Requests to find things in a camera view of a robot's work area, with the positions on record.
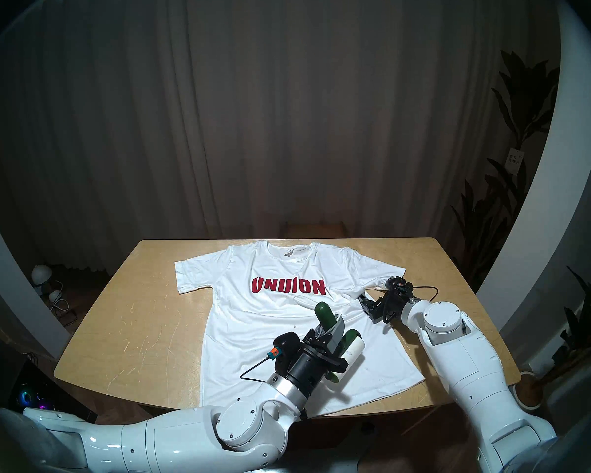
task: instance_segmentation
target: t-shirt hem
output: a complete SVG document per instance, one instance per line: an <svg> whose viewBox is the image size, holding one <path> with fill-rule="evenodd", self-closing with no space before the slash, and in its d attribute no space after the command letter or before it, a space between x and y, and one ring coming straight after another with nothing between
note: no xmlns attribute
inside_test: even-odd
<svg viewBox="0 0 591 473"><path fill-rule="evenodd" d="M392 397L394 395L398 395L399 393L403 393L406 390L409 390L412 387L415 387L416 385L418 385L419 383L422 383L423 381L425 381L425 377L418 372L418 376L413 376L413 377L406 377L402 380L399 380L397 382L394 382L390 385L385 386L383 389L379 388L378 390L381 391L381 393L384 393L384 395L381 395L379 397L373 398L371 400L366 400L365 402L361 402L361 397L363 395L372 395L372 391L368 390L362 393L359 393L357 395L352 395L353 399L355 402L355 404L347 404L345 407L339 407L337 409L334 410L330 410L330 411L323 411L319 414L316 415L309 415L309 418L313 418L313 417L322 417L325 415L329 415L329 414L334 414L335 412L341 412L343 410L347 410L347 409L351 409L353 407L359 407L361 405L365 405L365 404L369 404L370 402L375 402L377 400L382 400L382 399L386 399L388 397Z"/></svg>

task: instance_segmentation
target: wooden table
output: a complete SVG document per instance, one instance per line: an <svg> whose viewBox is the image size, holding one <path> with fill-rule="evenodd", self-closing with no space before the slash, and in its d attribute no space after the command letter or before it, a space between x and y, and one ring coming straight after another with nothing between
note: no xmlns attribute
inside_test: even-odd
<svg viewBox="0 0 591 473"><path fill-rule="evenodd" d="M455 303L479 326L504 365L509 385L520 379L512 356L475 294L432 238L326 239L407 268L405 278L439 288L438 300ZM144 240L127 257L66 347L55 377L86 389L157 407L199 404L202 339L212 306L210 288L177 292L174 262L252 240ZM311 240L272 240L276 245ZM377 291L370 291L378 298ZM415 295L431 298L433 290ZM418 336L400 322L398 338L425 381L409 390L333 415L395 412L451 402Z"/></svg>

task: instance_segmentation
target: gray curtain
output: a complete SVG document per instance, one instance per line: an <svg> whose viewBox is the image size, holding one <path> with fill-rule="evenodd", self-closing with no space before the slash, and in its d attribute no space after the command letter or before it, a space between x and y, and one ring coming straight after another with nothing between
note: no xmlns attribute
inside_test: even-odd
<svg viewBox="0 0 591 473"><path fill-rule="evenodd" d="M528 0L40 0L0 37L0 159L70 267L284 222L454 247L527 27Z"/></svg>

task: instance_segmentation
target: wire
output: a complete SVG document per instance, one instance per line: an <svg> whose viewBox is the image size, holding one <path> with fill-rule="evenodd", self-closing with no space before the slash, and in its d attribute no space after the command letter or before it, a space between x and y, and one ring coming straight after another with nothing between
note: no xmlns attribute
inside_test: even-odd
<svg viewBox="0 0 591 473"><path fill-rule="evenodd" d="M55 280L55 282L59 283L61 285L59 287L59 296L61 296L62 292L64 291L64 283L62 283L61 281L57 281L57 280ZM66 308L61 308L58 305L59 302L65 302ZM50 302L50 303L52 303L52 306L50 307L50 311L53 313L53 315L55 315L55 317L57 317L57 320L59 320L59 322L61 322L62 314L65 315L68 311L72 311L72 313L74 314L74 319L72 319L68 323L62 323L62 325L64 327L68 327L69 325L72 325L73 323L77 322L77 319L79 318L79 316L77 315L77 312L74 311L74 309L70 308L70 303L68 303L68 301L65 298L57 298L54 302Z"/></svg>
<svg viewBox="0 0 591 473"><path fill-rule="evenodd" d="M267 361L269 359L269 356L267 356L265 359L263 359L261 362L255 364L254 366L252 366L249 370L247 370L244 374L242 374L241 376L239 376L240 379L242 380L247 380L249 382L259 382L259 383L265 383L264 380L257 380L256 378L244 378L245 375L247 375L251 370L253 370L254 368L259 367L260 365L262 365L265 361Z"/></svg>
<svg viewBox="0 0 591 473"><path fill-rule="evenodd" d="M432 288L435 290L435 295L431 297L430 302L434 301L434 298L438 296L438 289L435 286L414 286L414 288Z"/></svg>

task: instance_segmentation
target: white t-shirt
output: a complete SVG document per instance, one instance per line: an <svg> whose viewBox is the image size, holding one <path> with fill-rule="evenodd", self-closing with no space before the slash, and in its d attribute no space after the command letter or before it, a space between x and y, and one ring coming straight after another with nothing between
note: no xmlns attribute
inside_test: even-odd
<svg viewBox="0 0 591 473"><path fill-rule="evenodd" d="M373 324L356 298L365 288L384 289L390 276L405 269L344 247L313 242L278 247L267 241L175 263L178 291L210 286L213 301L203 336L200 405L229 405L252 394L259 383L239 376L265 358L273 339L293 331L301 339L318 324L313 311L324 301L344 317L345 328L360 332L365 349L336 385L325 378L306 409L309 417L330 414L377 400L420 383L416 369L394 330ZM273 361L246 375L266 380Z"/></svg>

